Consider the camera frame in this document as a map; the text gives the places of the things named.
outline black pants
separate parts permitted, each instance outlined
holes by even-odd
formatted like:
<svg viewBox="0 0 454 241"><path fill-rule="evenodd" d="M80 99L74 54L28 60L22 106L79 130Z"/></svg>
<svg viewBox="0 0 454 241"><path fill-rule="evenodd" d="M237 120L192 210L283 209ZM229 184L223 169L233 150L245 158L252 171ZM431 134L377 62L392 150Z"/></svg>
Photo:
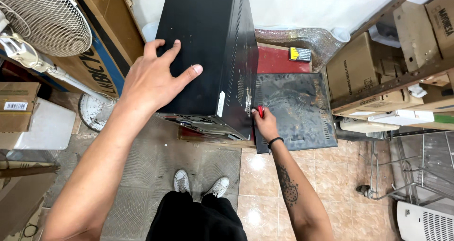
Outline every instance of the black pants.
<svg viewBox="0 0 454 241"><path fill-rule="evenodd" d="M189 192L169 192L151 223L151 240L247 240L240 218L227 198L213 194L193 202Z"/></svg>

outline wrist bracelet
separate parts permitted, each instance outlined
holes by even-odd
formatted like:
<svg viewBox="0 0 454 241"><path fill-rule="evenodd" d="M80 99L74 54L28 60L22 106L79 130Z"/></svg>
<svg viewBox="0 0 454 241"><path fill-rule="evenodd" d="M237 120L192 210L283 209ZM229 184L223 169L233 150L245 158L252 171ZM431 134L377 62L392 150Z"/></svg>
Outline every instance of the wrist bracelet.
<svg viewBox="0 0 454 241"><path fill-rule="evenodd" d="M281 140L282 142L284 142L284 139L283 139L282 137L274 138L273 140L271 140L271 141L268 143L268 149L271 150L271 144L273 144L273 143L276 142L277 140Z"/></svg>

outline person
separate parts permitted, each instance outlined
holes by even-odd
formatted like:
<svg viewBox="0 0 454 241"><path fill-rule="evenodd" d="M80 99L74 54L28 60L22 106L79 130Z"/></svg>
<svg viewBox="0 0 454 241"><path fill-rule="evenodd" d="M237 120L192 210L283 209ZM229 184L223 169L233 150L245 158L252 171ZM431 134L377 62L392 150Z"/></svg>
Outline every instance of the person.
<svg viewBox="0 0 454 241"><path fill-rule="evenodd" d="M144 56L129 71L122 96L103 130L83 154L50 210L43 240L99 240L104 222L114 202L128 152L140 130L153 113L168 104L197 76L203 67L193 65L178 77L170 74L170 64L181 42L157 57L164 40L145 46ZM268 108L260 118L253 116L263 137L271 143L282 195L298 240L333 240L328 215L316 192L279 137L276 118ZM147 240L246 240L241 220L230 202L222 198L229 186L220 178L203 196L192 201L188 175L178 170L175 191L162 199Z"/></svg>

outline cart wheel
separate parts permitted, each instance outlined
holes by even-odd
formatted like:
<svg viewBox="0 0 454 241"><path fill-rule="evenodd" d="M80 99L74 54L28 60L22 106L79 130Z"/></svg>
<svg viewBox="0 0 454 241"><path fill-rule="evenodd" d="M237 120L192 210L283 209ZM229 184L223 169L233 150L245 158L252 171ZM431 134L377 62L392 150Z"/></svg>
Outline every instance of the cart wheel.
<svg viewBox="0 0 454 241"><path fill-rule="evenodd" d="M371 189L370 185L360 185L356 187L356 192L362 194L362 195L367 195L367 191Z"/></svg>

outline tattoo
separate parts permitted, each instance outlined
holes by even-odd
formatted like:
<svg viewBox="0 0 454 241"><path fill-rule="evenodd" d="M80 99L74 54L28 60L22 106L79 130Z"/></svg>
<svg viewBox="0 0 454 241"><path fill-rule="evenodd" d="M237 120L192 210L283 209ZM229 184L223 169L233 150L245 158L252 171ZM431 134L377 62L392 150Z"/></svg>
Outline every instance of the tattoo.
<svg viewBox="0 0 454 241"><path fill-rule="evenodd" d="M296 204L298 200L298 184L294 180L290 180L287 169L283 164L276 164L276 168L284 200L288 206L292 207L293 203Z"/></svg>

